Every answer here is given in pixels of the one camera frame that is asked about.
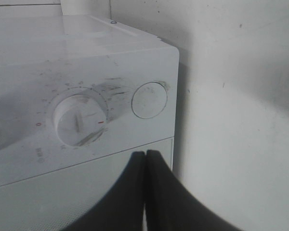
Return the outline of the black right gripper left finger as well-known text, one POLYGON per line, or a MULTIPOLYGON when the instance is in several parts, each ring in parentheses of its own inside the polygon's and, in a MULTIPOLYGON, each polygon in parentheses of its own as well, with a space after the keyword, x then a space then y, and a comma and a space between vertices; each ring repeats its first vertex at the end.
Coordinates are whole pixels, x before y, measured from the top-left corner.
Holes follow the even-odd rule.
POLYGON ((141 231, 144 213, 145 153, 134 152, 106 195, 67 231, 141 231))

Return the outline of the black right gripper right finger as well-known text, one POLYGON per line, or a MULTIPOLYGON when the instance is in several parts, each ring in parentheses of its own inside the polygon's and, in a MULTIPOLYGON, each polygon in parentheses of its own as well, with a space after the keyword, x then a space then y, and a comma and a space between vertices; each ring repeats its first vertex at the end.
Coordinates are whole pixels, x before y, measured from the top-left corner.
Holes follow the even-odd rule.
POLYGON ((161 153, 146 152, 145 213, 150 231, 237 231, 197 200, 174 176, 161 153))

